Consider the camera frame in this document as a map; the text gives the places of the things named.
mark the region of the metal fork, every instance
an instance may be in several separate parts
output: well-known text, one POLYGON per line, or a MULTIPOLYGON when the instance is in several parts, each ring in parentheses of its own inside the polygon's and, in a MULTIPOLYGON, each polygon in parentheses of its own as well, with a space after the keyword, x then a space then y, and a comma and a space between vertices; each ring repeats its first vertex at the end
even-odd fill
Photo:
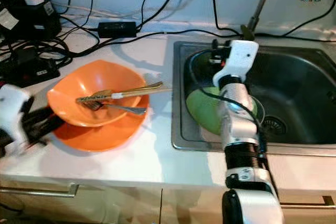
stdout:
POLYGON ((101 102, 86 102, 84 103, 86 107, 88 107, 90 110, 97 111, 103 106, 113 107, 120 110, 125 110, 127 112, 134 113, 136 115, 143 115, 146 113, 147 108, 137 108, 137 107, 126 107, 126 106, 120 106, 115 104, 103 104, 101 102))

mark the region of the white label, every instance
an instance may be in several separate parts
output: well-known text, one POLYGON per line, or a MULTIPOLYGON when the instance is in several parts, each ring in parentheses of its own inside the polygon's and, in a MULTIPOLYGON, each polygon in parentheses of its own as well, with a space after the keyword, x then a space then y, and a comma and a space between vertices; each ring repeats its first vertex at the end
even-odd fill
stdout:
POLYGON ((45 74, 47 72, 48 72, 47 70, 38 71, 36 72, 36 75, 41 76, 42 74, 45 74))
POLYGON ((50 1, 44 5, 44 10, 46 10, 48 16, 50 16, 54 12, 53 6, 51 5, 50 1))
POLYGON ((36 29, 39 29, 39 30, 44 30, 45 29, 43 25, 34 25, 34 27, 36 29))
POLYGON ((0 12, 0 24, 8 30, 12 30, 18 22, 19 20, 14 18, 6 8, 0 12))

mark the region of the orange plate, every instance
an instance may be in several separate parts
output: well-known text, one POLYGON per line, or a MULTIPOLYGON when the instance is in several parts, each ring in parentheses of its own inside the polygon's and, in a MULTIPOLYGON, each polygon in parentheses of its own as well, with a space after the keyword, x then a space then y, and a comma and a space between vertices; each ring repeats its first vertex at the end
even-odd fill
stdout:
MULTIPOLYGON (((99 127, 112 123, 126 115, 126 111, 104 107, 98 111, 76 102, 78 97, 87 97, 93 93, 111 89, 115 92, 139 88, 145 81, 133 70, 119 64, 97 60, 86 64, 64 77, 47 93, 51 109, 64 121, 83 127, 99 127)), ((128 97, 111 100, 121 106, 136 106, 140 97, 128 97)))
MULTIPOLYGON (((144 95, 138 107, 149 106, 149 96, 144 95)), ((64 144, 86 152, 103 152, 126 142, 141 126, 145 115, 127 113, 122 119, 101 127, 78 127, 65 123, 54 131, 64 144)))

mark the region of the orange bowl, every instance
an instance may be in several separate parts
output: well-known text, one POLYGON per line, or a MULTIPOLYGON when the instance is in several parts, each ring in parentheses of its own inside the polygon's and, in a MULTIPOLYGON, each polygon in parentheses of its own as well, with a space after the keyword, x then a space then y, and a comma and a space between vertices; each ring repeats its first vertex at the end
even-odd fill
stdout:
MULTIPOLYGON (((76 102, 76 98, 87 97, 105 89, 119 92, 144 85, 144 79, 131 69, 97 60, 64 77, 48 91, 47 98, 55 114, 67 123, 83 127, 99 127, 122 118, 127 112, 107 106, 98 111, 92 111, 76 102)), ((111 100, 111 103, 134 107, 140 99, 139 96, 128 97, 111 100)))

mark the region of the power adapter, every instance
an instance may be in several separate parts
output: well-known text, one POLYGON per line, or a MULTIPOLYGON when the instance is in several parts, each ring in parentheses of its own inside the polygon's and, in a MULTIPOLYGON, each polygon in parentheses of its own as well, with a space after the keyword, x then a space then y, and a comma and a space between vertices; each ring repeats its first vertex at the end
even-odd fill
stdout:
POLYGON ((99 23, 99 38, 132 38, 137 36, 135 22, 103 22, 99 23))

